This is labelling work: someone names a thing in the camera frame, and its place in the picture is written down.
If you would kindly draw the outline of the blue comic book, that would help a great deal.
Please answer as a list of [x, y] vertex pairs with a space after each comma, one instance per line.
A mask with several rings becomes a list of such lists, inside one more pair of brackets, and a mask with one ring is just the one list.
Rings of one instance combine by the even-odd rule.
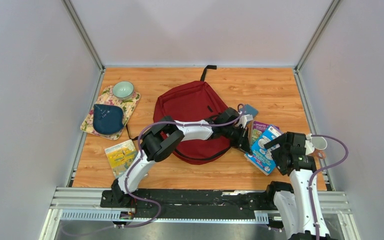
[[252, 163], [266, 176], [271, 174], [276, 168], [276, 163], [272, 158], [271, 151], [278, 148], [280, 145], [276, 144], [270, 148], [265, 148], [264, 145], [276, 139], [281, 134], [282, 132], [276, 126], [270, 124], [252, 144], [251, 154], [244, 154], [246, 160]]

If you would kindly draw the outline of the red backpack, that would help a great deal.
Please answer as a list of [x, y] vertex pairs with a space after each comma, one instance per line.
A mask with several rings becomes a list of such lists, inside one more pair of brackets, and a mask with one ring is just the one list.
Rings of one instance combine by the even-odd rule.
[[[239, 117], [239, 113], [229, 108], [213, 88], [205, 82], [207, 70], [216, 70], [216, 65], [207, 65], [199, 81], [176, 86], [157, 98], [153, 121], [166, 116], [180, 122], [207, 121], [209, 124], [224, 124]], [[187, 140], [181, 142], [173, 154], [191, 165], [213, 162], [231, 148], [231, 141], [216, 128], [215, 136], [208, 140]]]

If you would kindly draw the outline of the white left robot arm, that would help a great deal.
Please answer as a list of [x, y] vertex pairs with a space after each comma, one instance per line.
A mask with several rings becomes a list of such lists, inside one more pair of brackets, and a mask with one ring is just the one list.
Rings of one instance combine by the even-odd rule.
[[250, 154], [248, 123], [253, 116], [244, 105], [227, 108], [221, 114], [200, 121], [178, 121], [170, 116], [147, 126], [138, 136], [138, 154], [128, 169], [113, 181], [111, 190], [102, 195], [101, 206], [128, 207], [133, 192], [149, 170], [174, 153], [180, 143], [189, 141], [229, 140], [228, 147]]

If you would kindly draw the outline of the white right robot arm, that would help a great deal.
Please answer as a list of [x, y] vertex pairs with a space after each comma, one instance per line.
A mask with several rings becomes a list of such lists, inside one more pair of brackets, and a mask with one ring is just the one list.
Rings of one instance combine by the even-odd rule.
[[289, 183], [272, 181], [266, 188], [265, 203], [278, 209], [289, 240], [331, 240], [317, 192], [317, 166], [311, 153], [325, 150], [322, 136], [286, 132], [264, 145]]

